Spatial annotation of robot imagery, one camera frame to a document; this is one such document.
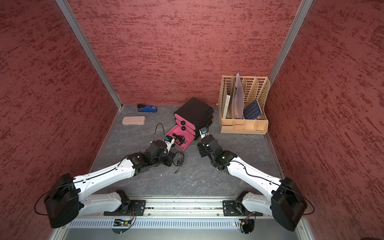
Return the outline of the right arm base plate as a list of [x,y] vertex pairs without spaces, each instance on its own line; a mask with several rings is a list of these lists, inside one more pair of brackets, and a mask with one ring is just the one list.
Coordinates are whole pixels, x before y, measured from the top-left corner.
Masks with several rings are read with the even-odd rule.
[[251,215],[251,217],[263,216],[262,213],[249,212],[239,201],[224,200],[222,201],[222,204],[225,217],[248,217],[249,215]]

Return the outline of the right aluminium corner post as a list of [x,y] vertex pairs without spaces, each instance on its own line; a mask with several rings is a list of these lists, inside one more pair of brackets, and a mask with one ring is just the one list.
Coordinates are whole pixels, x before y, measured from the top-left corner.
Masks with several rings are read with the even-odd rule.
[[310,10],[310,7],[313,3],[313,0],[302,0],[301,1],[301,4],[298,8],[298,11],[295,15],[295,18],[291,24],[291,27],[287,33],[287,36],[284,40],[284,43],[282,45],[282,48],[279,52],[279,55],[276,59],[276,62],[271,70],[271,73],[269,75],[269,80],[270,80],[270,83],[271,85],[274,83],[284,61],[285,61],[285,58],[287,57],[288,55],[288,52],[304,22],[304,19],[307,15],[307,13],[309,12]]

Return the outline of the translucent plastic folder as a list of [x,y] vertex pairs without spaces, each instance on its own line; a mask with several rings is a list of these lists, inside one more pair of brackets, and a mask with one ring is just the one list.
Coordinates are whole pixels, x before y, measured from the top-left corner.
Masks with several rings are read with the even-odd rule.
[[241,76],[236,74],[233,101],[232,101],[232,117],[233,119],[243,119],[244,111],[244,91]]

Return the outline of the black pink drawer cabinet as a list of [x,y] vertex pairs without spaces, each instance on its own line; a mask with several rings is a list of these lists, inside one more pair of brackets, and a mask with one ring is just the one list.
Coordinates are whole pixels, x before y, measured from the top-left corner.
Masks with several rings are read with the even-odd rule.
[[180,115],[196,127],[195,140],[200,136],[199,129],[212,124],[213,113],[214,109],[211,106],[197,98],[191,98],[174,112],[174,114]]

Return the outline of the black braided earphones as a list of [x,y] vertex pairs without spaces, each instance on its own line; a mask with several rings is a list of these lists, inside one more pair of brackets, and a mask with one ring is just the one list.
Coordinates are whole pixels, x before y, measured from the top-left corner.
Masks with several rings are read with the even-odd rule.
[[187,141],[186,141],[186,139],[185,139],[185,137],[184,136],[182,136],[182,135],[176,135],[176,137],[175,137],[175,142],[179,145],[179,146],[182,146],[183,144],[185,144]]

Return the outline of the blue black stapler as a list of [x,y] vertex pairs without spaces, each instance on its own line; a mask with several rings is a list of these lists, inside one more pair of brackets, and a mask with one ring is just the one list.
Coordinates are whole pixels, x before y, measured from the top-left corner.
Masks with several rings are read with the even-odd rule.
[[137,105],[138,112],[143,113],[156,113],[158,111],[158,108],[151,105],[145,105],[145,104],[138,104]]

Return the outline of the beige file organizer rack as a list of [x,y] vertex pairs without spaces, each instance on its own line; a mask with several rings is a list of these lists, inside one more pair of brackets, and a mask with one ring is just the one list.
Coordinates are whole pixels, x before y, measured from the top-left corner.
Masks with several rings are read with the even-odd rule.
[[219,121],[222,134],[265,135],[264,111],[271,83],[268,77],[222,76]]

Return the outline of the beige cardboard folder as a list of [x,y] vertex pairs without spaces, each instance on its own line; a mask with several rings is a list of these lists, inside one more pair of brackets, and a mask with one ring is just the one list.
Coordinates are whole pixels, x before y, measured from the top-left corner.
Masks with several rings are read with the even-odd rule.
[[222,116],[223,119],[232,118],[232,95],[235,86],[234,76],[223,76],[223,99]]

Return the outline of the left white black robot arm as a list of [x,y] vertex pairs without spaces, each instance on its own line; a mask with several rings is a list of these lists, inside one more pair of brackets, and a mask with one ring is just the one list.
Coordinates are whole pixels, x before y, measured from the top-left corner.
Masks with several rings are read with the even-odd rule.
[[118,181],[145,173],[160,164],[170,167],[175,157],[170,151],[171,147],[169,142],[153,141],[144,153],[125,156],[115,165],[81,176],[60,176],[52,188],[41,197],[51,228],[63,227],[77,217],[95,213],[105,216],[135,214],[137,209],[131,205],[123,190],[102,195],[96,192]]

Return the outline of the pink pencil case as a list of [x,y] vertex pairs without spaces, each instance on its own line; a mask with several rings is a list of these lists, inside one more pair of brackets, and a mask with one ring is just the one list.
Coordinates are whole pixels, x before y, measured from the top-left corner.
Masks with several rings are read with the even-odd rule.
[[142,126],[146,122],[145,116],[128,116],[123,117],[122,124],[124,126]]

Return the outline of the pink bottom drawer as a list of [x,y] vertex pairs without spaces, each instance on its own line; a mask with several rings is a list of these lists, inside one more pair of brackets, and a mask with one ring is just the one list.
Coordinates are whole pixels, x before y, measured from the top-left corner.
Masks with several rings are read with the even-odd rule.
[[186,130],[186,127],[175,125],[167,134],[166,140],[174,139],[174,145],[185,151],[186,148],[195,140],[195,135]]

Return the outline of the left aluminium corner post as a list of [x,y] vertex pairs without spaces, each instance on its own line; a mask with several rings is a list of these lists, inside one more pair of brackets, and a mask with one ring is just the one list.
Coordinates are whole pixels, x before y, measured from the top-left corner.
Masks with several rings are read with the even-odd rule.
[[107,76],[107,73],[105,72],[104,68],[102,67],[102,64],[100,63],[95,51],[93,50],[91,44],[89,43],[84,31],[82,30],[78,20],[75,17],[75,14],[73,13],[68,1],[64,0],[56,0],[57,5],[59,6],[62,14],[66,18],[68,24],[70,25],[72,31],[74,32],[75,36],[77,37],[78,41],[80,42],[81,46],[83,47],[84,51],[86,52],[89,60],[91,61],[93,67],[97,71],[99,77],[101,78],[104,86],[106,87],[107,91],[109,92],[110,96],[114,100],[117,108],[119,111],[123,109],[123,103],[120,100],[115,88],[113,87],[110,79]]

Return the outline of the dark blue notebook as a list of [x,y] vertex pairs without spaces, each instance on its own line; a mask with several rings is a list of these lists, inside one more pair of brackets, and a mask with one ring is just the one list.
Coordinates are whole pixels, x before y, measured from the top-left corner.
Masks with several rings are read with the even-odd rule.
[[254,100],[251,104],[244,108],[243,115],[246,120],[256,120],[258,117],[261,117],[262,110],[258,100]]

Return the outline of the aluminium corner post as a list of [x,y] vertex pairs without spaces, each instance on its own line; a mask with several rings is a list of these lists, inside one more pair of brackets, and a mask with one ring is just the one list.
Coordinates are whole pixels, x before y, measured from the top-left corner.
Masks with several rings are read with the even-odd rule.
[[284,43],[282,45],[282,48],[279,52],[279,55],[276,59],[276,62],[271,70],[271,73],[269,75],[269,80],[270,80],[270,83],[271,85],[274,83],[284,61],[285,61],[285,58],[287,57],[288,55],[288,52],[304,22],[304,19],[307,15],[307,13],[309,12],[310,10],[310,7],[313,3],[313,0],[302,0],[301,1],[301,4],[298,8],[298,11],[295,15],[295,18],[291,24],[291,27],[287,33],[287,36],[284,40]]
[[110,79],[107,76],[107,73],[105,72],[104,68],[102,67],[102,64],[100,63],[95,51],[93,50],[91,44],[89,43],[84,31],[82,30],[78,20],[75,17],[75,14],[73,13],[68,1],[64,0],[56,0],[57,5],[59,6],[62,14],[66,18],[68,24],[70,25],[72,31],[74,32],[75,36],[77,37],[78,41],[80,42],[81,46],[83,47],[84,51],[86,52],[89,60],[91,61],[93,67],[97,71],[99,77],[101,78],[104,86],[106,87],[107,91],[109,92],[110,96],[114,100],[117,108],[119,111],[123,109],[123,103],[120,100],[115,88],[113,87]]

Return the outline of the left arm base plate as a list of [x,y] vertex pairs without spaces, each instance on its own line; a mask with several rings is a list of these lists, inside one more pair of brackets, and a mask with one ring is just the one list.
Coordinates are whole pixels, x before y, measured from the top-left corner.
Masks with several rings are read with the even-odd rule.
[[122,217],[134,217],[143,216],[146,208],[145,200],[130,200],[121,203],[121,205],[114,211],[104,212],[104,216],[122,216]]

